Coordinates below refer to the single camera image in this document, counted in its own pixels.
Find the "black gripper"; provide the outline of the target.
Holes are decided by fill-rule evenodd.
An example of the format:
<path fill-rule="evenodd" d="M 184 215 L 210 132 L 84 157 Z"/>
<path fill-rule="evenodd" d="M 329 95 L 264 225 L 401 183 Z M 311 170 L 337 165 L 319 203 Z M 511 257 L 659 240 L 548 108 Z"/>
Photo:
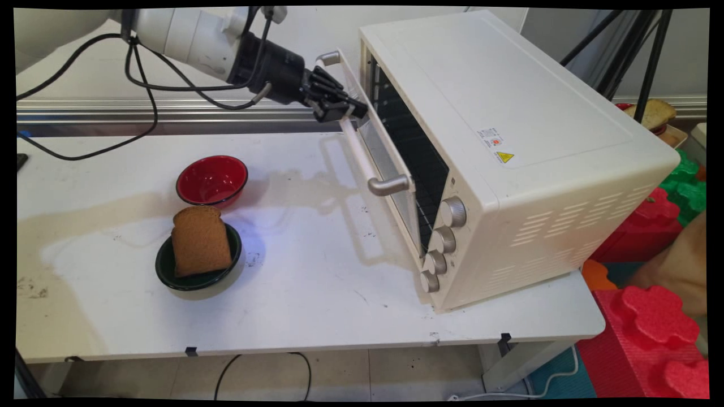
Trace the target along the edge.
<path fill-rule="evenodd" d="M 262 41 L 251 32 L 240 37 L 227 83 L 242 85 L 255 94 L 262 91 L 266 83 L 271 83 L 266 98 L 281 104 L 298 102 L 308 107 L 304 87 L 310 74 L 311 108 L 318 123 L 331 123 L 349 116 L 365 117 L 368 105 L 351 98 L 326 69 L 315 66 L 310 71 L 300 55 L 271 41 Z"/>

